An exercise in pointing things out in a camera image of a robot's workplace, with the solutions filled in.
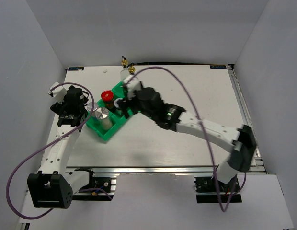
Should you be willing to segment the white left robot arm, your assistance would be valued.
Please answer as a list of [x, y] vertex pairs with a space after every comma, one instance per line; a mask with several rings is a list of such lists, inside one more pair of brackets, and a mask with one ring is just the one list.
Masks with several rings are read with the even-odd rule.
[[58, 115], [58, 142], [51, 145], [38, 172], [28, 176], [27, 185], [34, 207], [66, 209], [81, 188], [92, 191], [96, 187], [96, 179], [88, 171], [67, 171], [73, 146], [88, 115], [87, 98], [81, 88], [74, 86], [68, 89], [59, 86], [51, 96], [56, 99], [51, 110]]

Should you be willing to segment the clear glass bottle gold spout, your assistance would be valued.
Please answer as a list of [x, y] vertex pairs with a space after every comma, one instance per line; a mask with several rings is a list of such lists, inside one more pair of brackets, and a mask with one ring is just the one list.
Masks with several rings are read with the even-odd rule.
[[130, 80], [130, 79], [138, 79], [138, 77], [135, 77], [135, 74], [136, 74], [136, 68], [134, 66], [133, 63], [131, 63], [128, 67], [128, 77], [127, 77], [127, 80]]

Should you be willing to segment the white lid spice jar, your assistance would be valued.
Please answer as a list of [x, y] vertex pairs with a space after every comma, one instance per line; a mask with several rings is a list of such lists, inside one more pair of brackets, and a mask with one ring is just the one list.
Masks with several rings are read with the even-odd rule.
[[125, 113], [126, 113], [126, 104], [125, 104], [124, 98], [117, 98], [117, 99], [115, 99], [114, 106], [116, 108], [117, 113], [120, 116], [125, 116]]

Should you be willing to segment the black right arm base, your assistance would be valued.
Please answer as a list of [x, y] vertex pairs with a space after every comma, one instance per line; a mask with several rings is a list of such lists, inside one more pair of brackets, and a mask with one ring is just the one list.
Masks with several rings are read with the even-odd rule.
[[[216, 204], [218, 203], [217, 189], [214, 178], [195, 177], [194, 178], [196, 201], [198, 204]], [[241, 203], [240, 185], [237, 177], [230, 180], [228, 184], [218, 182], [220, 189], [220, 198], [222, 203], [226, 203], [229, 196], [233, 194], [230, 202]]]

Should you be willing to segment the red cap sauce bottle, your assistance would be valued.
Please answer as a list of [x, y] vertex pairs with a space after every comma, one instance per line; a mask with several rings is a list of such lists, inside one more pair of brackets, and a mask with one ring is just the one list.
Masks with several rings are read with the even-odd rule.
[[106, 90], [101, 93], [101, 99], [108, 110], [113, 110], [114, 106], [114, 93], [111, 90]]

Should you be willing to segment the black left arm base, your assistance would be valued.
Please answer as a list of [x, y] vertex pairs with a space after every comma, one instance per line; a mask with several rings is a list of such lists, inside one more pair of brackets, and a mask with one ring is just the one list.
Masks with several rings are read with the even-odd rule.
[[116, 175], [95, 172], [93, 168], [69, 169], [68, 173], [73, 201], [111, 201], [114, 197]]

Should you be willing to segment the white shaker blue label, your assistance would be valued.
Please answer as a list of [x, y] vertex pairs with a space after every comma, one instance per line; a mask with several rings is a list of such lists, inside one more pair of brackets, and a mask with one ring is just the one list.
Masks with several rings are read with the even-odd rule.
[[93, 120], [96, 120], [96, 116], [95, 116], [95, 112], [96, 112], [96, 110], [98, 109], [98, 104], [96, 103], [96, 102], [89, 102], [89, 103], [87, 103], [87, 111], [88, 111], [88, 115], [91, 113], [91, 111], [93, 111], [92, 112], [92, 115], [91, 115], [91, 118], [93, 119]]

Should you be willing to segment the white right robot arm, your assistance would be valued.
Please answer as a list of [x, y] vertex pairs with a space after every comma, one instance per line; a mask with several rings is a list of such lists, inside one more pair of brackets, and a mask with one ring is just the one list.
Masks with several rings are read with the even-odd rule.
[[216, 175], [211, 179], [212, 187], [217, 191], [223, 191], [237, 173], [246, 173], [251, 166], [257, 143], [253, 130], [248, 125], [232, 128], [209, 120], [200, 120], [183, 107], [165, 103], [151, 87], [135, 91], [131, 98], [126, 96], [118, 99], [115, 106], [125, 117], [129, 117], [127, 110], [130, 109], [133, 114], [141, 113], [163, 129], [207, 140], [229, 152], [229, 156], [218, 165]]

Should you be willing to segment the glass bottle with dark sauce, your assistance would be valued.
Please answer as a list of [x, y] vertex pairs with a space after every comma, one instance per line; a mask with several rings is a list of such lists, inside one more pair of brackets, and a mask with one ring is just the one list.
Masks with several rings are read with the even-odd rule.
[[124, 79], [126, 77], [128, 77], [129, 75], [129, 71], [128, 71], [128, 61], [126, 59], [125, 56], [122, 56], [122, 61], [121, 61], [121, 65], [122, 65], [122, 70], [120, 72], [120, 80], [121, 82], [124, 81]]

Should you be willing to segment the white shaker silver lid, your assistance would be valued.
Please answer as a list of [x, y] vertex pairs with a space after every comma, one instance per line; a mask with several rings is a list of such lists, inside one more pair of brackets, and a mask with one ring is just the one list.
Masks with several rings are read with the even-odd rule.
[[95, 112], [95, 116], [104, 130], [107, 131], [112, 128], [113, 123], [110, 119], [110, 112], [107, 108], [99, 107]]

